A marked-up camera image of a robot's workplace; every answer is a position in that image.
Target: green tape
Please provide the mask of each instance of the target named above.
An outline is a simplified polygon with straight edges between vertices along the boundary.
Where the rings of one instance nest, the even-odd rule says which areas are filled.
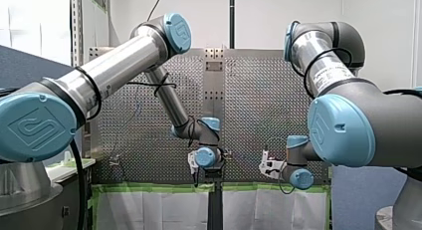
[[[290,184],[282,184],[286,191],[292,190]],[[170,184],[155,184],[155,183],[134,183],[123,182],[115,184],[97,184],[93,185],[93,212],[94,212],[94,229],[97,230],[97,218],[100,195],[103,193],[118,193],[118,192],[151,192],[151,193],[200,193],[213,191],[213,184],[202,184],[194,187],[192,184],[170,185]],[[275,190],[280,191],[279,184],[277,183],[224,183],[224,191],[256,191]],[[325,207],[325,229],[329,228],[329,210],[330,210],[330,197],[331,188],[329,185],[313,186],[304,191],[306,193],[326,193],[326,207]]]

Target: black cable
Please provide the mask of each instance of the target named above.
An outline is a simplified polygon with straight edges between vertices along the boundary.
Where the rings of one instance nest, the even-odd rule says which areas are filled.
[[[160,1],[160,0],[157,0],[157,1],[155,2],[155,5],[154,5],[154,7],[152,8],[151,12],[149,13],[149,16],[148,16],[148,19],[146,19],[146,22],[148,22],[148,21],[149,21],[149,19],[151,18],[152,13],[154,12],[155,8],[157,7],[157,5],[158,5],[159,1]]]
[[[84,229],[85,215],[87,211],[87,197],[85,187],[85,175],[84,168],[82,166],[82,159],[74,139],[71,142],[71,150],[75,158],[75,164],[77,165],[78,183],[79,183],[79,194],[80,194],[80,209],[78,216],[78,230]]]
[[[0,98],[6,97],[18,90],[19,90],[18,88],[0,89]]]
[[[311,98],[311,99],[314,99],[315,98],[315,96],[314,96],[314,94],[311,92],[311,90],[309,89],[309,87],[308,87],[308,75],[309,75],[309,73],[310,73],[310,70],[311,70],[311,67],[319,60],[319,58],[321,58],[323,55],[325,55],[325,54],[327,54],[327,53],[330,53],[330,52],[334,52],[334,51],[342,51],[342,52],[345,52],[347,55],[348,55],[348,58],[349,58],[349,60],[348,60],[348,63],[347,63],[347,66],[348,67],[350,67],[350,65],[351,65],[351,63],[353,62],[353,56],[352,56],[352,54],[350,53],[350,51],[348,51],[348,50],[346,50],[346,49],[344,49],[344,48],[331,48],[331,49],[328,49],[328,50],[325,50],[325,51],[323,51],[323,52],[321,52],[321,53],[319,53],[318,55],[316,55],[311,61],[310,61],[310,63],[308,64],[308,66],[307,66],[307,68],[305,69],[305,72],[304,72],[304,88],[305,88],[305,91],[307,92],[307,94],[308,94],[308,96]]]
[[[102,110],[102,106],[103,106],[102,93],[100,92],[99,86],[97,86],[96,81],[94,81],[94,79],[90,75],[88,75],[88,73],[84,69],[82,69],[81,67],[75,67],[75,70],[78,70],[80,73],[84,74],[84,76],[90,81],[91,85],[93,86],[94,93],[96,94],[97,110],[93,115],[87,118],[87,120],[91,120],[97,117],[100,114],[100,111]]]
[[[158,91],[161,87],[172,86],[174,89],[177,88],[176,84],[173,84],[173,83],[166,84],[165,83],[165,81],[167,81],[167,78],[168,78],[169,75],[170,75],[169,73],[166,73],[164,75],[164,77],[162,78],[162,80],[159,82],[159,84],[149,84],[149,83],[141,83],[141,82],[128,82],[127,84],[128,85],[141,85],[141,86],[148,86],[148,87],[157,87],[154,91],[154,96],[157,97],[157,93],[158,93]]]
[[[187,128],[187,136],[189,138],[189,142],[187,144],[188,147],[190,147],[193,143],[194,134],[195,134],[195,117],[190,115],[189,118],[192,120],[192,122],[189,124],[189,127]]]
[[[289,195],[289,194],[291,194],[291,193],[293,193],[294,191],[295,191],[295,187],[294,186],[292,186],[292,190],[291,191],[289,191],[289,192],[286,192],[285,191],[285,189],[283,189],[283,186],[282,186],[282,172],[283,172],[283,165],[284,164],[282,164],[282,166],[280,167],[280,174],[279,174],[279,179],[278,179],[278,182],[279,182],[279,188],[280,188],[280,191],[282,191],[284,194],[286,194],[286,195]]]
[[[302,74],[301,72],[299,72],[299,70],[296,68],[295,64],[292,62],[293,31],[294,31],[294,28],[295,28],[295,24],[301,24],[301,22],[299,22],[299,21],[293,21],[292,24],[291,24],[291,28],[290,28],[290,31],[289,31],[289,34],[290,34],[290,37],[289,37],[290,38],[290,40],[289,40],[289,42],[290,42],[290,49],[289,49],[288,56],[289,56],[289,60],[291,62],[293,71],[295,71],[295,73],[298,74],[300,77],[304,77],[305,75]]]

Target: metal frame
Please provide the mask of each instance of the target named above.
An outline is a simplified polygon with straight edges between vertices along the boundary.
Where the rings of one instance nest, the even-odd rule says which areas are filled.
[[[72,66],[84,63],[83,12],[82,0],[71,0],[72,20]]]

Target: silver arm segment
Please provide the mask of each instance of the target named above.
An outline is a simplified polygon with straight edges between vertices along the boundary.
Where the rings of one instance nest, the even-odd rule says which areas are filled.
[[[1,129],[8,130],[0,135],[0,159],[6,161],[0,161],[0,175],[7,176],[0,181],[0,211],[37,204],[36,200],[60,192],[58,184],[50,183],[41,160],[66,149],[76,129],[84,125],[88,112],[99,102],[140,73],[160,70],[159,66],[187,52],[191,44],[189,27],[178,14],[144,23],[134,33],[126,43],[83,65],[85,73],[75,69],[59,79],[29,84],[0,99],[0,115],[5,119]],[[162,89],[160,96],[170,105],[180,103],[174,91]],[[183,107],[169,115],[174,122],[184,121]]]
[[[422,96],[411,90],[386,95],[356,77],[351,70],[363,66],[364,48],[354,28],[343,23],[297,24],[288,29],[286,44],[286,61],[309,71],[305,78],[316,98],[308,113],[310,141],[299,136],[301,144],[296,145],[289,144],[294,136],[288,138],[287,167],[281,172],[285,180],[298,184],[301,180],[292,176],[308,161],[349,167],[422,166]],[[335,52],[341,50],[351,57]],[[344,63],[354,57],[357,61],[347,67]]]

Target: robot logo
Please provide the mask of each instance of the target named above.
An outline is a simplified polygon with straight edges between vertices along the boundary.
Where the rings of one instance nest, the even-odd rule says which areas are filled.
[[[40,108],[18,117],[8,125],[9,129],[33,151],[53,141],[65,132],[47,108]]]
[[[183,40],[188,40],[190,38],[188,27],[186,27],[185,22],[183,21],[178,22],[175,25],[175,28],[176,28],[176,33],[180,38],[182,38]]]

